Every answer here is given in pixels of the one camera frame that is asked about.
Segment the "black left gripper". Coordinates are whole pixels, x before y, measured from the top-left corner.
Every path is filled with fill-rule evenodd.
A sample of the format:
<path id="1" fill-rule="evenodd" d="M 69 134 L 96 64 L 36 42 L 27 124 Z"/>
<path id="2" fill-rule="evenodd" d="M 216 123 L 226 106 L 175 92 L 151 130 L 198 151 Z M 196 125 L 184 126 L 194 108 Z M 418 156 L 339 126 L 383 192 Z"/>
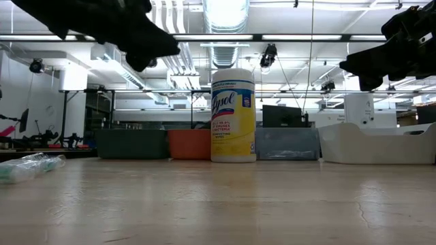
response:
<path id="1" fill-rule="evenodd" d="M 178 42 L 151 22 L 146 14 L 125 11 L 116 0 L 12 2 L 61 39 L 75 31 L 94 37 L 99 44 L 114 44 L 126 53 L 127 63 L 136 71 L 144 70 L 156 58 L 180 52 Z"/>

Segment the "teal plastic bin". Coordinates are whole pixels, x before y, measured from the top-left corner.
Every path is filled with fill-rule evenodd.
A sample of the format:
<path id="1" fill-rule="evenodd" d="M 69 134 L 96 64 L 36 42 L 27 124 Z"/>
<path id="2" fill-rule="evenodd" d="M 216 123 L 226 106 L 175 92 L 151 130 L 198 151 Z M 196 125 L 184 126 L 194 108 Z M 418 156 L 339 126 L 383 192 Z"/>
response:
<path id="1" fill-rule="evenodd" d="M 170 157 L 168 134 L 161 129 L 101 129 L 95 133 L 102 159 L 155 160 Z"/>

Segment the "Lysol wipes canister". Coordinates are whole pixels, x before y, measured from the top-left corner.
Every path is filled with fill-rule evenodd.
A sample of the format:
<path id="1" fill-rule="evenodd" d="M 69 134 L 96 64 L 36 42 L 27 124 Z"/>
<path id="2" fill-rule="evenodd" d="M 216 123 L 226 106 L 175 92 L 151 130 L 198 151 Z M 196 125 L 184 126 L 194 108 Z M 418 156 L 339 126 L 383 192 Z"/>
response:
<path id="1" fill-rule="evenodd" d="M 252 72 L 239 68 L 215 72 L 211 86 L 211 161 L 256 161 L 255 130 Z"/>

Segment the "silver ceiling duct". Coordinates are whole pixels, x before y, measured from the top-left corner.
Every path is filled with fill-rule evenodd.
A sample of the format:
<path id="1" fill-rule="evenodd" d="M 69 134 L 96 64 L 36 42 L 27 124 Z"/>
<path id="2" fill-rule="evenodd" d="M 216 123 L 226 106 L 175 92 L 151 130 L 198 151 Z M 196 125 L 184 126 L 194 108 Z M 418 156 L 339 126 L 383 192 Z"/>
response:
<path id="1" fill-rule="evenodd" d="M 249 15 L 249 0 L 202 0 L 207 33 L 245 33 Z M 218 69 L 232 68 L 239 56 L 236 43 L 209 48 L 212 64 Z"/>

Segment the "LED light strip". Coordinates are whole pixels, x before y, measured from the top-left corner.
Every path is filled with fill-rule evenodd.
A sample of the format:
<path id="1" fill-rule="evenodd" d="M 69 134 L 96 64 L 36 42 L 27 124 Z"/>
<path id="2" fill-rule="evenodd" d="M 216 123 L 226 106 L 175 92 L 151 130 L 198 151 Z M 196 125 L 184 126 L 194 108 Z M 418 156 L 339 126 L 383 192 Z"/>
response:
<path id="1" fill-rule="evenodd" d="M 284 41 L 330 41 L 340 40 L 341 35 L 263 35 L 262 39 Z"/>
<path id="2" fill-rule="evenodd" d="M 238 40 L 252 40 L 253 35 L 247 34 L 178 34 L 173 35 L 173 38 L 178 41 L 199 41 L 199 42 L 211 42 L 211 41 L 224 41 L 224 42 L 236 42 Z"/>
<path id="3" fill-rule="evenodd" d="M 57 42 L 61 39 L 55 35 L 4 35 L 0 34 L 0 41 L 5 42 Z"/>
<path id="4" fill-rule="evenodd" d="M 384 42 L 386 38 L 384 35 L 352 35 L 350 37 L 354 41 L 369 41 L 369 42 Z"/>

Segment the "white plastic bin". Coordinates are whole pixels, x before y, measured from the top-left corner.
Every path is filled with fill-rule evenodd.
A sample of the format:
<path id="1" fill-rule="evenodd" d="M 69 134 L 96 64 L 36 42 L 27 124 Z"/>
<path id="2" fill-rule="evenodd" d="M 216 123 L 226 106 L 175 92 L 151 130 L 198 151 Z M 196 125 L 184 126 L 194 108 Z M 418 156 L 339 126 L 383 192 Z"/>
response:
<path id="1" fill-rule="evenodd" d="M 318 129 L 322 158 L 345 164 L 434 164 L 436 122 L 398 128 L 361 129 L 341 123 Z"/>

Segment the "black pipe frame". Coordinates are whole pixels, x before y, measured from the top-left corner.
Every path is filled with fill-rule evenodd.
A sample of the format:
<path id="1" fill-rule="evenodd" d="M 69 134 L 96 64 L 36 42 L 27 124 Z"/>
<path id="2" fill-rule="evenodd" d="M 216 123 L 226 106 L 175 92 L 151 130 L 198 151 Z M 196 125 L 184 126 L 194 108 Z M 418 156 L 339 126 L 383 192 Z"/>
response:
<path id="1" fill-rule="evenodd" d="M 165 89 L 139 89 L 139 90 L 108 90 L 108 89 L 83 89 L 83 90 L 59 90 L 60 93 L 63 93 L 63 115 L 62 115 L 62 126 L 61 126 L 61 134 L 59 136 L 59 140 L 63 140 L 65 138 L 65 122 L 67 117 L 67 104 L 68 102 L 73 99 L 78 93 L 110 93 L 111 94 L 111 105 L 110 105 L 110 126 L 112 126 L 114 119 L 114 111 L 115 109 L 115 95 L 117 93 L 126 93 L 126 94 L 146 94 L 149 97 L 152 97 L 153 95 L 160 95 L 160 94 L 184 94 L 186 97 L 190 98 L 190 104 L 193 105 L 193 96 L 195 94 L 201 94 L 204 93 L 211 94 L 211 90 L 165 90 Z M 425 93 L 436 93 L 436 91 L 302 91 L 304 94 L 311 93 L 316 95 L 328 95 L 328 94 L 338 94 L 338 95 L 347 95 L 347 94 L 397 94 L 397 93 L 405 93 L 405 94 L 425 94 Z"/>

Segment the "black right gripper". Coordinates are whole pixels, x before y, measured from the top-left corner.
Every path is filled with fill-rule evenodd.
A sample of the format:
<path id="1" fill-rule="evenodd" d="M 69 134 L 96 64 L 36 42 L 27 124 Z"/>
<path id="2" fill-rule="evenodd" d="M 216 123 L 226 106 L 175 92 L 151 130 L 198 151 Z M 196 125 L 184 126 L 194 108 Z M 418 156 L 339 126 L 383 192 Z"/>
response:
<path id="1" fill-rule="evenodd" d="M 394 36 L 385 44 L 348 55 L 339 67 L 359 77 L 361 91 L 382 85 L 384 78 L 399 81 L 407 76 L 422 80 L 436 76 L 436 39 L 419 44 Z"/>

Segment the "white rectangular ceiling duct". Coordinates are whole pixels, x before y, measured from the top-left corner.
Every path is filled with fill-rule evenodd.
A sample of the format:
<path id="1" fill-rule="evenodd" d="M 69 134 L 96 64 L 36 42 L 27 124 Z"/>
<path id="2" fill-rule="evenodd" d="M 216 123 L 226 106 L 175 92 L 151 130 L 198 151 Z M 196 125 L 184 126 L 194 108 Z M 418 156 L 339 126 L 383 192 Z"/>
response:
<path id="1" fill-rule="evenodd" d="M 95 44 L 91 48 L 91 59 L 98 60 L 105 68 L 114 71 L 122 77 L 126 83 L 133 85 L 135 88 L 144 91 L 156 104 L 169 105 L 167 97 L 159 93 L 151 93 L 151 87 L 147 86 L 133 69 L 126 67 L 121 62 L 121 51 L 113 44 Z"/>

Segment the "black aluminium frame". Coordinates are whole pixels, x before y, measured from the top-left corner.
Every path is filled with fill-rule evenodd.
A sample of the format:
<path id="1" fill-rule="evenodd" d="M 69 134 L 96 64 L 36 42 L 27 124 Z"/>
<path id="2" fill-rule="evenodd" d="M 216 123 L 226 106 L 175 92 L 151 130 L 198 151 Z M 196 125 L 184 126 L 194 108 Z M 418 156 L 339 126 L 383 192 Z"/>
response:
<path id="1" fill-rule="evenodd" d="M 4 34 L 4 35 L 25 35 L 25 34 Z M 247 35 L 253 35 L 253 39 L 252 40 L 238 40 L 236 42 L 323 42 L 323 43 L 328 43 L 328 42 L 332 42 L 332 43 L 339 43 L 339 42 L 343 42 L 343 43 L 347 43 L 347 42 L 369 42 L 369 41 L 354 41 L 351 40 L 350 37 L 352 35 L 376 35 L 376 34 L 247 34 Z M 262 36 L 263 35 L 341 35 L 341 39 L 340 40 L 326 40 L 326 41 L 284 41 L 284 40 L 263 40 Z M 67 35 L 67 37 L 65 39 L 62 39 L 61 41 L 57 41 L 57 42 L 95 42 L 96 39 L 94 37 L 88 36 L 88 35 Z"/>

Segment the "monitor on swivel arm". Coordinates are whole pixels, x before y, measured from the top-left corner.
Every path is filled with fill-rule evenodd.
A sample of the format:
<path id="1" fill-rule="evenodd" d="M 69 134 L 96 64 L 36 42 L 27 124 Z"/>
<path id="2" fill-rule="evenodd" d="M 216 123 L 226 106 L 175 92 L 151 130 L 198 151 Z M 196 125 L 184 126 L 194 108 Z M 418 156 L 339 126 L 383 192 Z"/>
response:
<path id="1" fill-rule="evenodd" d="M 14 122 L 18 122 L 19 123 L 19 129 L 18 131 L 20 133 L 23 133 L 27 130 L 27 121 L 28 121 L 28 117 L 29 117 L 29 108 L 27 108 L 22 114 L 20 118 L 13 118 L 13 117 L 8 117 L 8 116 L 4 116 L 2 114 L 0 114 L 0 119 L 1 120 L 12 120 Z"/>

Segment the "wrapped green toothbrush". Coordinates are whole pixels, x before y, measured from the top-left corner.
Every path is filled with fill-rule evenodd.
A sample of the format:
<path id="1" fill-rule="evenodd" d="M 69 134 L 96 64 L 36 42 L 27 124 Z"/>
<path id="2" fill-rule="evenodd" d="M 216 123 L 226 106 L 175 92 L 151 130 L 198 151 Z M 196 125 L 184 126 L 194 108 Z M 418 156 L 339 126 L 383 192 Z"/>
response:
<path id="1" fill-rule="evenodd" d="M 65 155 L 50 156 L 42 152 L 0 163 L 0 184 L 32 180 L 66 164 Z"/>

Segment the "black computer monitor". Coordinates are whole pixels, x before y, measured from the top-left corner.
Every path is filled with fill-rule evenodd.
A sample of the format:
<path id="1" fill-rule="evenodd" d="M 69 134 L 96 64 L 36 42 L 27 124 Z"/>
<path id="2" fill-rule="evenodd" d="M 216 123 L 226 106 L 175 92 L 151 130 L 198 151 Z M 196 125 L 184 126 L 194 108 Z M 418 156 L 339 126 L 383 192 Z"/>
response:
<path id="1" fill-rule="evenodd" d="M 277 105 L 263 105 L 262 126 L 264 128 L 304 127 L 302 110 Z"/>
<path id="2" fill-rule="evenodd" d="M 416 112 L 419 125 L 436 123 L 436 105 L 419 106 Z"/>

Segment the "translucent grey plastic bin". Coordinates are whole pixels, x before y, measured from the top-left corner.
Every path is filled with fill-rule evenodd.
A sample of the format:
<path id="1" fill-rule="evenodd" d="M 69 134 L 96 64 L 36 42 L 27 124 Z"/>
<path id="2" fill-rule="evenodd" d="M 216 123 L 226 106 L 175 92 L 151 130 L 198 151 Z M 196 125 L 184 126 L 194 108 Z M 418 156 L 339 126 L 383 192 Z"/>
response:
<path id="1" fill-rule="evenodd" d="M 257 128 L 257 160 L 315 161 L 320 158 L 320 139 L 312 128 Z"/>

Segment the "orange plastic bin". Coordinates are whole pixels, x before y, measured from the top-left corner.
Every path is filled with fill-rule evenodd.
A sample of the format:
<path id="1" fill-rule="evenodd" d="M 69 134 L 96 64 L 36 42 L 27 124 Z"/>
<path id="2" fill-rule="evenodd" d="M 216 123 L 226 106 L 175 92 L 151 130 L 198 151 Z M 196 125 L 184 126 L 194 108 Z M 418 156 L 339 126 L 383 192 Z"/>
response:
<path id="1" fill-rule="evenodd" d="M 210 160 L 209 129 L 173 129 L 168 131 L 170 156 L 178 160 Z"/>

